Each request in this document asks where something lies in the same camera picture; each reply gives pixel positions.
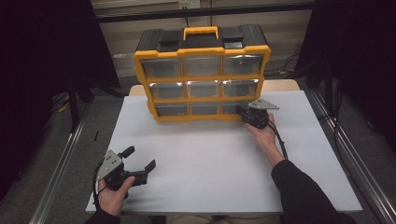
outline jacket sleeve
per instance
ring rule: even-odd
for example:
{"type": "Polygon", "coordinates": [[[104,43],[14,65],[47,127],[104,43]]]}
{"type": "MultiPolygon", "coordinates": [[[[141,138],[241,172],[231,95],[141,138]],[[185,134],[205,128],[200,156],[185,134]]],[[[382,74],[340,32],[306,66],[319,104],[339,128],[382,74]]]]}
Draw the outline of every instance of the jacket sleeve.
{"type": "Polygon", "coordinates": [[[104,210],[99,209],[85,224],[120,224],[120,217],[111,216],[104,210]]]}
{"type": "Polygon", "coordinates": [[[320,186],[291,161],[281,161],[272,173],[280,191],[286,223],[356,223],[338,213],[320,186]]]}

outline gray carpet floor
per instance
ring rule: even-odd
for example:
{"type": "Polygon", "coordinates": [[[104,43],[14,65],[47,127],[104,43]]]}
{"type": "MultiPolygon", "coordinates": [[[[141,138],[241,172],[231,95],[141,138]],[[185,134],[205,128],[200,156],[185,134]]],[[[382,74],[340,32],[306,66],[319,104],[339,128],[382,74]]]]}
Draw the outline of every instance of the gray carpet floor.
{"type": "MultiPolygon", "coordinates": [[[[304,85],[304,80],[300,79],[298,82],[300,87],[305,90],[314,111],[317,115],[320,115],[312,100],[311,91],[307,90],[304,85]]],[[[120,79],[120,83],[119,91],[128,92],[136,83],[136,80],[133,77],[123,77],[120,79]]],[[[109,96],[100,90],[92,90],[92,92],[95,99],[90,105],[89,116],[45,223],[84,223],[90,216],[90,214],[85,213],[85,207],[91,196],[92,172],[96,163],[99,162],[107,150],[122,106],[121,98],[109,96]]],[[[57,108],[60,104],[62,102],[57,102],[53,107],[57,108]]],[[[392,203],[396,204],[396,153],[391,151],[380,133],[367,126],[366,117],[347,95],[345,95],[340,108],[339,120],[375,179],[390,197],[392,203]]],[[[0,223],[29,223],[62,155],[64,146],[70,136],[70,127],[71,118],[68,110],[63,113],[53,112],[44,131],[39,150],[30,160],[27,168],[23,170],[21,179],[13,184],[6,198],[0,202],[0,223]]],[[[329,138],[329,142],[334,145],[331,129],[326,123],[323,123],[322,127],[329,138]]],[[[368,204],[371,206],[375,207],[375,203],[345,155],[344,158],[346,159],[346,166],[362,191],[361,195],[355,183],[351,182],[363,206],[363,211],[351,215],[361,224],[377,223],[366,201],[363,200],[363,196],[368,199],[368,204]]],[[[122,217],[121,223],[149,224],[150,217],[122,217]]]]}

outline table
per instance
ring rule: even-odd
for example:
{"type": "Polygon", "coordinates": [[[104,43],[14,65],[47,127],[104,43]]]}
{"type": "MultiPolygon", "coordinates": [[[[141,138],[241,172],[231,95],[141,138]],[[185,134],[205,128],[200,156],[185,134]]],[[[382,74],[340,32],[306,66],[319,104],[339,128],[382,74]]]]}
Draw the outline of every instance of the table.
{"type": "MultiPolygon", "coordinates": [[[[269,91],[262,94],[280,107],[273,113],[290,160],[316,180],[338,211],[361,210],[304,92],[295,87],[293,80],[266,80],[263,88],[269,91]],[[270,83],[294,91],[273,91],[270,83]]],[[[135,146],[124,160],[126,170],[140,170],[152,159],[157,167],[146,186],[130,190],[123,214],[282,212],[271,166],[240,121],[157,122],[147,97],[137,95],[139,88],[124,99],[109,148],[121,152],[135,146]]],[[[92,198],[86,211],[94,211],[92,198]]]]}

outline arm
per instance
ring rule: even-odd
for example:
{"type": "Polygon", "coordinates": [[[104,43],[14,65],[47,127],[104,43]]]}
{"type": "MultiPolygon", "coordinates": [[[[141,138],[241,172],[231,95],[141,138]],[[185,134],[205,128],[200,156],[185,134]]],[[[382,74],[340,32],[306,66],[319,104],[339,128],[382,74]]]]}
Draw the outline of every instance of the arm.
{"type": "MultiPolygon", "coordinates": [[[[269,114],[269,119],[275,123],[273,114],[269,114]]],[[[280,192],[286,223],[356,223],[351,217],[337,213],[319,185],[283,158],[270,128],[245,126],[273,167],[271,175],[280,192]]]]}
{"type": "Polygon", "coordinates": [[[106,188],[105,180],[99,181],[100,210],[96,211],[86,224],[119,224],[123,200],[128,189],[134,184],[134,177],[127,178],[117,191],[106,188]]]}

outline person's left hand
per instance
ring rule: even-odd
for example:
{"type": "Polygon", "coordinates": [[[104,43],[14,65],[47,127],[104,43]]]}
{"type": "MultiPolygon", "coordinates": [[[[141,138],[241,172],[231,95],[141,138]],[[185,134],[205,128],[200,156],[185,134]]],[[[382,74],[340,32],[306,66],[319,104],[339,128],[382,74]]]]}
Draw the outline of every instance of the person's left hand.
{"type": "Polygon", "coordinates": [[[123,200],[128,189],[134,184],[134,176],[128,177],[119,190],[103,189],[107,186],[104,179],[98,183],[100,208],[114,217],[119,217],[123,205],[123,200]]]}

